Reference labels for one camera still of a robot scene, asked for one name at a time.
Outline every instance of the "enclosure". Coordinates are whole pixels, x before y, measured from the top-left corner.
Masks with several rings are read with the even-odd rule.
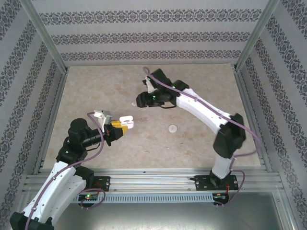
[[[306,3],[0,1],[0,229],[46,180],[71,121],[94,128],[94,110],[132,115],[134,128],[84,164],[110,176],[105,204],[86,214],[71,204],[55,229],[306,229]],[[214,133],[179,107],[138,108],[144,66],[241,114],[261,139],[235,161],[246,178],[225,209],[202,206],[212,191],[189,179],[213,167]],[[239,152],[255,144],[247,135]]]

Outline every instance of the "patterned wallpaper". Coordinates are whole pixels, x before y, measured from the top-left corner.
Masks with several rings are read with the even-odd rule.
[[[73,66],[235,64],[267,1],[33,3],[66,65]]]
[[[307,229],[306,12],[301,0],[281,1],[241,70],[299,229]]]
[[[62,73],[17,0],[0,1],[0,229],[32,174]]]

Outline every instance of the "cable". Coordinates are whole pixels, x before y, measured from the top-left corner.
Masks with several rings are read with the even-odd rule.
[[[80,203],[81,209],[84,209],[84,208],[85,208],[86,210],[89,210],[89,209],[92,209],[92,208],[94,208],[94,207],[97,207],[97,206],[100,205],[100,204],[105,200],[105,198],[106,198],[106,192],[105,192],[103,189],[101,189],[101,188],[90,188],[90,189],[85,189],[85,190],[81,191],[79,194],[85,193],[85,192],[90,192],[90,191],[103,192],[104,198],[102,198],[101,201],[99,201],[97,204],[94,204],[94,205],[92,205],[92,206],[90,206],[90,207],[84,207],[82,204],[83,204],[83,202],[84,202],[85,200],[82,200],[81,203]]]
[[[176,106],[170,106],[170,107],[163,107],[163,106],[160,106],[160,108],[163,108],[163,109],[172,109],[172,108],[176,108]]]
[[[226,184],[226,196],[229,196],[229,184]]]
[[[100,143],[98,144],[98,146],[96,148],[92,148],[92,149],[89,149],[89,150],[86,150],[86,151],[90,152],[90,151],[96,150],[97,148],[99,148],[99,146],[100,146]]]
[[[244,129],[245,131],[249,132],[249,133],[255,138],[255,140],[258,142],[258,144],[256,145],[256,150],[254,150],[254,151],[252,151],[252,152],[249,152],[249,153],[242,153],[242,154],[237,154],[237,155],[233,156],[233,159],[232,159],[232,161],[231,161],[231,163],[230,163],[230,167],[229,167],[230,170],[231,170],[231,168],[232,168],[232,165],[234,164],[235,157],[245,157],[245,156],[250,156],[250,155],[252,155],[252,154],[255,154],[255,153],[257,153],[257,152],[260,152],[261,141],[260,141],[259,137],[257,136],[257,134],[254,133],[253,131],[251,131],[249,128],[245,127],[244,125],[242,125],[242,124],[240,124],[240,123],[238,123],[238,122],[236,122],[236,121],[234,121],[234,120],[231,120],[231,119],[228,118],[228,117],[223,116],[222,114],[220,114],[219,112],[215,111],[215,110],[212,109],[210,106],[208,106],[208,105],[207,105],[205,102],[203,102],[202,100],[198,100],[197,97],[194,97],[194,96],[192,96],[192,95],[190,95],[190,94],[188,94],[188,93],[186,93],[186,92],[183,92],[183,91],[181,91],[181,90],[178,90],[178,89],[176,89],[176,88],[173,88],[173,87],[170,87],[170,86],[164,84],[163,82],[161,82],[161,81],[159,81],[158,79],[156,79],[156,78],[149,72],[149,69],[148,69],[147,67],[143,67],[143,70],[144,70],[144,72],[147,74],[147,76],[150,76],[150,78],[153,79],[153,80],[154,80],[156,83],[158,83],[159,85],[162,85],[162,86],[164,86],[164,87],[166,87],[166,88],[168,88],[168,89],[170,89],[170,90],[173,90],[173,91],[178,92],[178,93],[180,93],[180,94],[182,94],[182,95],[185,95],[185,96],[187,96],[187,97],[189,97],[189,98],[191,98],[191,99],[193,99],[193,100],[195,100],[195,101],[198,101],[198,102],[201,103],[203,106],[205,106],[207,109],[209,109],[211,112],[215,113],[216,115],[218,115],[218,116],[221,117],[222,119],[224,119],[224,120],[226,120],[226,121],[228,121],[228,122],[230,122],[230,123],[232,123],[232,124],[234,124],[234,125],[236,125],[236,126],[242,128],[242,129]]]
[[[47,188],[51,185],[51,183],[56,180],[56,178],[62,173],[64,172],[65,170],[73,167],[73,166],[76,166],[78,164],[82,164],[84,162],[87,162],[87,161],[90,161],[92,159],[94,159],[95,157],[97,157],[101,152],[102,152],[102,149],[104,147],[104,135],[102,133],[102,130],[101,130],[101,127],[100,125],[95,121],[95,119],[92,117],[92,115],[94,114],[94,112],[91,112],[91,113],[88,113],[87,116],[93,121],[93,123],[96,125],[97,129],[98,129],[98,132],[100,134],[100,137],[101,137],[101,146],[100,146],[100,149],[99,151],[92,157],[88,158],[88,159],[85,159],[85,160],[82,160],[82,161],[78,161],[76,163],[73,163],[73,164],[70,164],[68,166],[66,166],[65,168],[61,169],[60,171],[58,171],[46,184],[46,186],[43,188],[42,192],[39,194],[37,200],[35,201],[33,207],[31,208],[31,212],[30,212],[30,215],[28,216],[28,220],[25,224],[25,229],[24,230],[28,230],[29,228],[29,224],[30,224],[30,220],[34,214],[34,212],[36,211],[36,207],[40,201],[40,199],[42,198],[43,194],[45,193],[45,191],[47,190]]]
[[[237,190],[236,193],[234,194],[234,196],[233,196],[226,204],[224,204],[224,206],[227,206],[227,205],[229,205],[231,202],[233,202],[233,200],[235,199],[235,197],[239,194],[239,192],[240,192],[240,190],[241,190],[241,188],[242,188],[242,186],[243,186],[243,184],[244,184],[244,181],[245,181],[245,172],[244,172],[243,170],[234,169],[234,170],[232,170],[232,171],[233,171],[233,172],[240,172],[240,173],[242,173],[243,178],[242,178],[242,182],[241,182],[241,184],[240,184],[238,190]]]
[[[101,185],[99,182],[95,183],[94,185],[98,185],[98,186],[99,186],[98,188],[99,188],[99,189],[102,189],[102,185]]]

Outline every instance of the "marble surface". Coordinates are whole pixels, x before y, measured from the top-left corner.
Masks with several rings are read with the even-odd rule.
[[[136,96],[146,90],[143,66],[86,66],[71,67],[61,99],[56,122],[44,162],[51,168],[62,147],[70,122],[85,118],[95,128],[87,112],[109,110],[113,120],[132,115],[134,128],[103,152],[83,166],[89,168],[194,168],[212,167],[216,153],[213,150],[214,133],[189,112],[174,108],[138,108]],[[230,114],[243,115],[245,111],[230,64],[214,65],[149,65],[152,71],[161,68],[173,82],[186,82],[199,96],[215,107]],[[174,124],[178,131],[168,131]],[[247,134],[239,152],[255,148],[253,139]],[[235,166],[260,166],[257,155],[238,158]]]

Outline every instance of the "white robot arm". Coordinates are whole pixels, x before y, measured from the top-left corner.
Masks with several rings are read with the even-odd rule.
[[[205,102],[208,106],[210,106],[215,111],[221,113],[222,115],[231,118],[230,114],[225,113],[217,108],[215,108],[213,105],[205,101],[204,99],[200,98],[193,89],[184,89],[183,92],[186,92],[190,95],[194,95],[198,98],[198,100],[202,100]],[[207,109],[205,106],[203,106],[199,101],[195,101],[188,96],[180,95],[176,98],[176,104],[178,107],[183,108],[196,116],[199,120],[201,120],[203,123],[205,123],[214,134],[218,134],[220,131],[221,125],[225,125],[227,123],[226,120],[222,119],[209,109]],[[212,168],[213,174],[215,174],[219,179],[224,179],[229,173],[230,173],[230,164],[231,159],[221,157],[220,155],[217,155],[215,164]]]
[[[232,163],[233,154],[242,146],[244,140],[246,139],[245,131],[226,121],[225,119],[222,119],[220,116],[216,115],[216,113],[202,105],[200,101],[224,117],[243,125],[242,116],[239,114],[232,116],[219,110],[218,108],[215,108],[213,105],[199,97],[186,83],[180,80],[172,83],[161,69],[157,69],[150,75],[154,76],[157,80],[166,84],[167,86],[180,90],[182,93],[178,93],[161,86],[151,79],[150,76],[146,76],[143,83],[147,86],[148,91],[142,92],[138,95],[136,98],[137,106],[140,108],[147,106],[162,107],[165,102],[170,102],[173,104],[172,107],[178,106],[195,115],[213,131],[213,133],[216,135],[213,148],[217,153],[217,157],[210,176],[212,184],[218,188],[221,181],[231,172],[230,166]],[[196,100],[191,99],[185,94],[194,96]]]
[[[103,139],[109,146],[134,125],[132,116],[121,117],[119,121],[111,121],[112,115],[108,111],[95,111],[94,116],[98,118],[100,129],[103,130]],[[79,164],[74,167],[68,166],[85,159],[86,147],[101,142],[99,131],[91,130],[86,120],[77,118],[72,121],[68,134],[57,156],[57,162],[37,195],[22,213],[14,212],[11,216],[12,230],[25,230],[26,222],[31,215],[29,230],[53,230],[53,226],[72,200],[85,188],[93,188],[93,170]]]

